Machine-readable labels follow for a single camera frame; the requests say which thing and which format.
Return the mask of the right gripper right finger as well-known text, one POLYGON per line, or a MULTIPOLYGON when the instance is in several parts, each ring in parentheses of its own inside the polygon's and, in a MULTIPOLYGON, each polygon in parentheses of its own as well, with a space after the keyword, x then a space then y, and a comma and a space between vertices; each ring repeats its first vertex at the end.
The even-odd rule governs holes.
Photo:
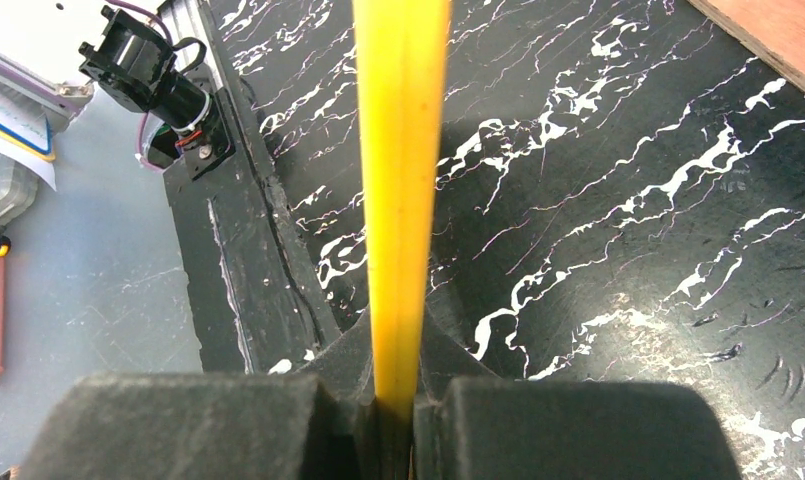
POLYGON ((414 416, 418 479, 738 479, 712 408, 670 383, 452 380, 414 416))

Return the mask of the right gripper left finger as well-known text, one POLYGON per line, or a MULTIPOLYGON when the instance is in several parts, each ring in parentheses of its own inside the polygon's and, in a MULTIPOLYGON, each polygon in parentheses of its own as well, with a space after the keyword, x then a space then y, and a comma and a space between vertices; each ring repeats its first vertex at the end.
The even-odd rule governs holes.
POLYGON ((356 406, 311 374, 102 374, 55 405, 23 479, 372 479, 356 406))

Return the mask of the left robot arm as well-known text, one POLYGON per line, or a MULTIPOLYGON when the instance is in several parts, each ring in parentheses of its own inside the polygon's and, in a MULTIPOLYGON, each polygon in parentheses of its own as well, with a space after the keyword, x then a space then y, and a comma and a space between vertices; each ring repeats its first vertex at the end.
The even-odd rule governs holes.
POLYGON ((235 109, 204 64, 204 42, 196 37, 173 41, 116 3, 102 7, 100 14, 106 19, 101 41, 80 45, 79 72, 126 110, 168 127, 192 181, 234 156, 235 109))

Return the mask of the yellow framed whiteboard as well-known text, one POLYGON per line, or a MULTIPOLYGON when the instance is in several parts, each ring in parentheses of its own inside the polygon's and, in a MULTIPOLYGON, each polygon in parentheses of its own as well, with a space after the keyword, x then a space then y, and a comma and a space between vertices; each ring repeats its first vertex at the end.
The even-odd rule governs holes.
POLYGON ((451 16, 448 1, 353 4, 374 385, 409 422, 417 389, 451 16))

